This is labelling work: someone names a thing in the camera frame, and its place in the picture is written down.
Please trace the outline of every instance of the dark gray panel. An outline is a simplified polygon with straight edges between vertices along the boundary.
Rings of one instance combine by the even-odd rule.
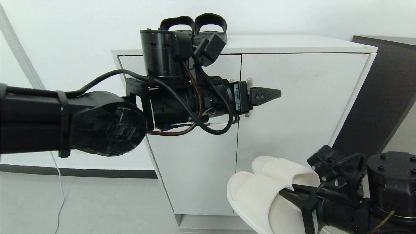
[[[357,36],[353,42],[379,49],[334,149],[371,156],[384,148],[413,105],[416,46]]]

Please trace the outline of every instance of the cabinet top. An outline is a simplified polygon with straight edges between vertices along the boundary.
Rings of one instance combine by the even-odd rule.
[[[113,55],[142,55],[142,50],[112,50]],[[222,54],[375,53],[377,47],[317,35],[229,35]]]

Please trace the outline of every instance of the black cylindrical motor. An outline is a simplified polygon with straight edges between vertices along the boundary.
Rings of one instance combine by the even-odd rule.
[[[192,55],[191,38],[184,32],[141,30],[141,46],[149,77],[158,78],[172,87],[189,83],[183,66]]]
[[[367,173],[371,203],[389,221],[416,225],[416,156],[388,152],[370,157]]]

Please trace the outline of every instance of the brown cable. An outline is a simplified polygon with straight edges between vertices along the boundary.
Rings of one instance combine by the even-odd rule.
[[[371,231],[369,231],[367,234],[374,234],[376,231],[383,226],[394,214],[394,210],[390,211],[390,213],[377,225],[375,226]]]
[[[201,90],[199,89],[199,86],[198,86],[198,84],[196,83],[196,80],[195,80],[195,78],[193,77],[193,75],[192,75],[192,73],[191,73],[191,71],[189,70],[189,67],[188,67],[188,65],[186,64],[186,62],[183,62],[183,66],[185,67],[185,70],[186,70],[186,72],[187,72],[187,74],[188,74],[188,76],[190,77],[190,79],[191,79],[191,83],[192,83],[192,85],[194,86],[194,88],[195,88],[195,90],[196,90],[196,93],[198,94],[198,101],[199,101],[199,112],[198,112],[198,118],[201,118],[202,116],[202,111],[203,111],[203,106],[202,106],[202,93],[201,93]],[[183,131],[180,131],[180,132],[161,132],[161,131],[154,131],[154,130],[151,130],[151,131],[148,131],[147,133],[148,134],[152,134],[152,135],[160,135],[160,136],[180,136],[180,135],[183,135],[183,134],[185,134],[185,133],[188,133],[188,132],[190,132],[190,131],[192,131],[195,127],[196,127],[196,123],[193,123],[193,124],[191,124],[191,125],[189,125],[190,127],[189,128],[187,128],[187,129],[185,129],[185,130],[183,130]]]

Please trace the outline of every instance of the white wall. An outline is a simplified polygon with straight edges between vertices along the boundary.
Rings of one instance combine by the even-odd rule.
[[[353,35],[416,37],[416,1],[241,0],[1,0],[30,61],[50,90],[75,90],[115,68],[110,50],[140,48],[139,30],[167,17],[204,12],[222,15],[229,35],[317,34],[351,40]],[[94,90],[123,95],[119,77]],[[47,163],[47,155],[37,163]],[[146,148],[111,159],[77,155],[64,167],[153,169]],[[2,156],[1,163],[30,164]]]
[[[416,102],[383,152],[401,151],[416,155]]]

